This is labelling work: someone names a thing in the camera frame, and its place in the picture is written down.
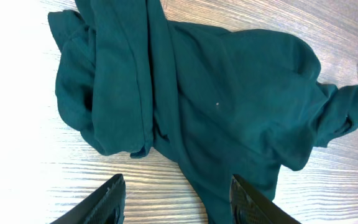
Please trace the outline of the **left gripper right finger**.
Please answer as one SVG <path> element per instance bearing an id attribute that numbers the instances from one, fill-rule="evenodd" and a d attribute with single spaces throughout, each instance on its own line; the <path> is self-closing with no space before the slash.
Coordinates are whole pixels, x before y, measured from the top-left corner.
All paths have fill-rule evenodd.
<path id="1" fill-rule="evenodd" d="M 230 203 L 234 224 L 301 224 L 239 174 L 231 179 Z"/>

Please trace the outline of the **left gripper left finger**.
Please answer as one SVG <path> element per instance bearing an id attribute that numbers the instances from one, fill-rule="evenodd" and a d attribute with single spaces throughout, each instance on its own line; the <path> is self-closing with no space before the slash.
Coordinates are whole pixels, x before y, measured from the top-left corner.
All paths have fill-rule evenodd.
<path id="1" fill-rule="evenodd" d="M 123 224 L 126 183 L 116 174 L 51 224 Z"/>

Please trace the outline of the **black t-shirt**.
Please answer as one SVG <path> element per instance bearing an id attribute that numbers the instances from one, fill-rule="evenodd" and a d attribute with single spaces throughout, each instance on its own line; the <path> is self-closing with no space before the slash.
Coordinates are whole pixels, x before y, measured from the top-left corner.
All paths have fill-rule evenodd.
<path id="1" fill-rule="evenodd" d="M 151 148 L 176 162 L 210 223 L 230 223 L 230 181 L 273 199 L 281 166 L 358 128 L 358 85 L 318 81 L 294 35 L 169 21 L 159 1 L 77 1 L 48 14 L 62 120 L 100 154 Z"/>

